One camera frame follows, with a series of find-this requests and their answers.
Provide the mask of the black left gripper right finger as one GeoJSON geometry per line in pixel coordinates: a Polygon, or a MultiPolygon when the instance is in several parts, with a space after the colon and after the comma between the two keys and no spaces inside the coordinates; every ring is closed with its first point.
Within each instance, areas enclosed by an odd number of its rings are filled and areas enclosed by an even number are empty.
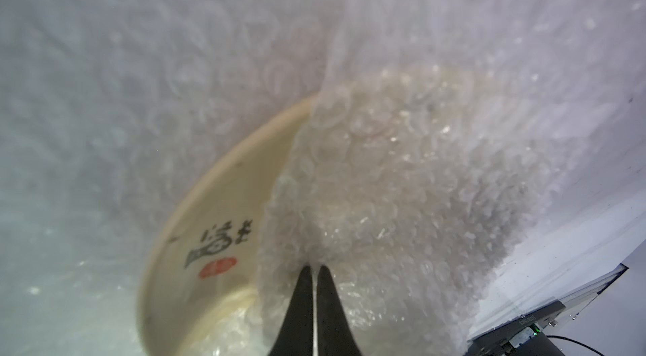
{"type": "Polygon", "coordinates": [[[316,285],[317,349],[321,356],[362,356],[336,290],[331,270],[321,266],[316,285]]]}

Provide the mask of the cream floral dinner plate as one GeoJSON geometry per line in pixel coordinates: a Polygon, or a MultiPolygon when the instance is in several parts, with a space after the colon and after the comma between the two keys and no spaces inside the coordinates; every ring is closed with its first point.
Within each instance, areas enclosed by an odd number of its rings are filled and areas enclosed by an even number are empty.
{"type": "Polygon", "coordinates": [[[136,303],[147,355],[182,355],[257,298],[259,229],[314,97],[282,111],[200,179],[156,240],[136,303]]]}

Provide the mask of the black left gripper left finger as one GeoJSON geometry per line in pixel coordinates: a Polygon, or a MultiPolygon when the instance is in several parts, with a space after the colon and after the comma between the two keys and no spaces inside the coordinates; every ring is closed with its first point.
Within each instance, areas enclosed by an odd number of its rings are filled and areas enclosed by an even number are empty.
{"type": "Polygon", "coordinates": [[[312,271],[299,273],[279,335],[269,356],[312,356],[314,349],[314,292],[312,271]]]}

